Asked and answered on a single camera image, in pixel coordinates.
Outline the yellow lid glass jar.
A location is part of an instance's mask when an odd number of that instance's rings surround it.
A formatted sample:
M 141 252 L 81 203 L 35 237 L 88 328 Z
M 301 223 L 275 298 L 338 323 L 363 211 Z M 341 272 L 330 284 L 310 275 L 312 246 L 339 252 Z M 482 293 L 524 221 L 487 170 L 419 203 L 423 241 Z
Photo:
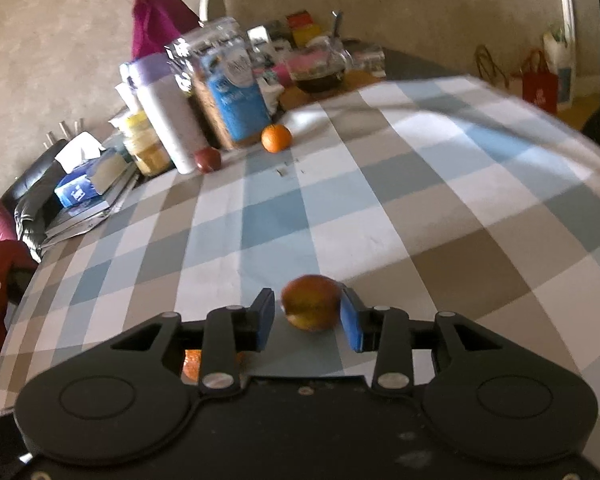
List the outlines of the yellow lid glass jar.
M 172 167 L 171 157 L 143 110 L 124 118 L 122 132 L 123 144 L 143 176 L 157 177 Z

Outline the dark red plum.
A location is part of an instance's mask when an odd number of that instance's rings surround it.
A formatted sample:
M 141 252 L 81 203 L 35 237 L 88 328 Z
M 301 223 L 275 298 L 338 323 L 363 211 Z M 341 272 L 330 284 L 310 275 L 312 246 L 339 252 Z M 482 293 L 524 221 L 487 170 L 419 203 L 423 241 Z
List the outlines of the dark red plum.
M 222 168 L 221 153 L 212 146 L 207 146 L 195 153 L 195 162 L 198 170 L 203 174 L 218 171 Z

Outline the stack of books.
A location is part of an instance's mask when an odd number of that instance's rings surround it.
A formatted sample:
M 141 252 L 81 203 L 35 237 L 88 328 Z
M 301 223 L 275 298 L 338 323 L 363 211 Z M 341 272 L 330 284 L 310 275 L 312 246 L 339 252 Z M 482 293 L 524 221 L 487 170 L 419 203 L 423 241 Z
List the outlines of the stack of books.
M 104 195 L 63 209 L 46 228 L 45 238 L 40 244 L 42 252 L 62 240 L 84 234 L 93 229 L 99 221 L 105 220 L 114 212 L 114 208 L 124 202 L 139 176 L 138 170 L 129 166 Z

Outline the blue tissue pack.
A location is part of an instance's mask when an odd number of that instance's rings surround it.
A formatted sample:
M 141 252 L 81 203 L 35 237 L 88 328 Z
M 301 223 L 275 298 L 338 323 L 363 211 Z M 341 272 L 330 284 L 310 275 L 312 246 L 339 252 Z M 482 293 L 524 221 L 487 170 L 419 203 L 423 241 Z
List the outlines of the blue tissue pack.
M 115 150 L 84 162 L 56 185 L 55 194 L 65 208 L 104 195 L 128 169 L 129 163 Z

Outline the red yellow apple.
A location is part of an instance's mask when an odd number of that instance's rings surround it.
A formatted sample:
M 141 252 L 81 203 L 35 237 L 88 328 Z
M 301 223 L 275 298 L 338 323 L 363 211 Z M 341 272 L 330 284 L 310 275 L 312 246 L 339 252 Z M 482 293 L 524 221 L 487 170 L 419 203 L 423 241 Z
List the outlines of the red yellow apple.
M 331 330 L 340 321 L 341 286 L 320 274 L 302 275 L 282 290 L 286 320 L 306 332 Z

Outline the glass cup with dark drink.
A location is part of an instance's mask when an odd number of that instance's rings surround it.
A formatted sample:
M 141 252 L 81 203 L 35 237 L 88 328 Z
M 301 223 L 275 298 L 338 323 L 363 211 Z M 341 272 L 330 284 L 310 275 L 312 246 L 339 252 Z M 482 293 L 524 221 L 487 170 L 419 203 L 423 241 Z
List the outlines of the glass cup with dark drink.
M 301 91 L 317 94 L 335 90 L 342 84 L 351 59 L 339 40 L 327 39 L 291 52 L 284 64 Z

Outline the white purple thermos bottle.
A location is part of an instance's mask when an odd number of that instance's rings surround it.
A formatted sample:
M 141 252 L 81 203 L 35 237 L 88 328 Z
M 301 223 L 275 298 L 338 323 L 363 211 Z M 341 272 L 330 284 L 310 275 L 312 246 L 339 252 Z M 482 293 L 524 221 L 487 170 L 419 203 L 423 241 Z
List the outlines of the white purple thermos bottle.
M 208 142 L 165 53 L 154 53 L 121 66 L 137 99 L 180 174 L 197 169 L 195 155 Z

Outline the magenta cloth bag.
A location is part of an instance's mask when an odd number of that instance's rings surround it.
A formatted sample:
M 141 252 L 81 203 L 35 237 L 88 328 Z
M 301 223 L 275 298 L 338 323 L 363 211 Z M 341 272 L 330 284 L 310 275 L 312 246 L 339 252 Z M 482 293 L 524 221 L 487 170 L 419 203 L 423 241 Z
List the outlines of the magenta cloth bag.
M 157 52 L 199 27 L 198 15 L 183 0 L 135 0 L 132 60 Z

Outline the checkered tablecloth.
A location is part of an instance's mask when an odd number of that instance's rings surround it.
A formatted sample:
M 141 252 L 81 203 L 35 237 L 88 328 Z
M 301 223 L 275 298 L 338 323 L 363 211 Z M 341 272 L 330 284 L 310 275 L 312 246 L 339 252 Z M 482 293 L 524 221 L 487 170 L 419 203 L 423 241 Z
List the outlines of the checkered tablecloth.
M 0 356 L 32 377 L 164 312 L 306 274 L 416 320 L 454 311 L 580 373 L 600 406 L 600 148 L 472 78 L 381 82 L 288 113 L 292 147 L 168 172 L 47 252 Z M 585 449 L 600 467 L 600 421 Z

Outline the orange mandarin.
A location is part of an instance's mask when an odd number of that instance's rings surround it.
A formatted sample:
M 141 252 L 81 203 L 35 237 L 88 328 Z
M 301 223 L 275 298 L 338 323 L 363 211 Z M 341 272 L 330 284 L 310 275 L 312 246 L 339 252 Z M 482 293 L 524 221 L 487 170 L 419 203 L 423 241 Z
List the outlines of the orange mandarin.
M 198 382 L 201 366 L 201 351 L 186 350 L 183 363 L 183 374 L 191 382 Z
M 284 125 L 269 125 L 261 132 L 260 141 L 265 151 L 275 154 L 291 147 L 294 137 Z

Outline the grey jacket on sofa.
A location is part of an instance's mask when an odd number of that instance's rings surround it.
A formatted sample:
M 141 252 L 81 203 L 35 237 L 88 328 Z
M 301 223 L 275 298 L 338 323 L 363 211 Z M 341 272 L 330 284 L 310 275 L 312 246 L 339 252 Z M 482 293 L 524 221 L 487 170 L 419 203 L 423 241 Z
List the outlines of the grey jacket on sofa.
M 45 238 L 47 226 L 59 214 L 62 206 L 55 188 L 66 173 L 61 164 L 53 159 L 43 172 L 18 200 L 14 219 L 18 240 L 28 248 L 31 257 L 40 262 L 42 259 L 40 244 Z

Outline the black leather sofa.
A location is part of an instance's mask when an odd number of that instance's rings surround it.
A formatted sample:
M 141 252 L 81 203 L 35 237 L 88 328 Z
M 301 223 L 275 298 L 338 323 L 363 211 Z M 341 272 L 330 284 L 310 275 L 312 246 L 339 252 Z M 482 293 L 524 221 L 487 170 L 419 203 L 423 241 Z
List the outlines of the black leather sofa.
M 36 261 L 41 259 L 45 230 L 61 210 L 54 189 L 66 172 L 57 155 L 67 144 L 53 144 L 0 197 L 0 242 L 20 240 Z

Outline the glass cereal jar blue label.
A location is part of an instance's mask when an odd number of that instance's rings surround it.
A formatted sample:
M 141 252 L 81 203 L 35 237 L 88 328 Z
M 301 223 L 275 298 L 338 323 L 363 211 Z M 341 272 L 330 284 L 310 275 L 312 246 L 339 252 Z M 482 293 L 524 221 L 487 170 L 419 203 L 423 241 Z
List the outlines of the glass cereal jar blue label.
M 260 141 L 271 117 L 254 74 L 251 49 L 234 18 L 219 18 L 166 45 L 166 55 L 190 82 L 222 148 Z

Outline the red paper bag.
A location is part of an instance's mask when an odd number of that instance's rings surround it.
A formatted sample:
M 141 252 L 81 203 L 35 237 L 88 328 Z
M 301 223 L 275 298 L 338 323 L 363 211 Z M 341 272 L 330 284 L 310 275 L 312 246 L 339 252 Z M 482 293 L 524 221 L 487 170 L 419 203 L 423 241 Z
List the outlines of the red paper bag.
M 522 98 L 548 114 L 557 113 L 559 79 L 550 70 L 544 51 L 532 50 L 521 64 Z

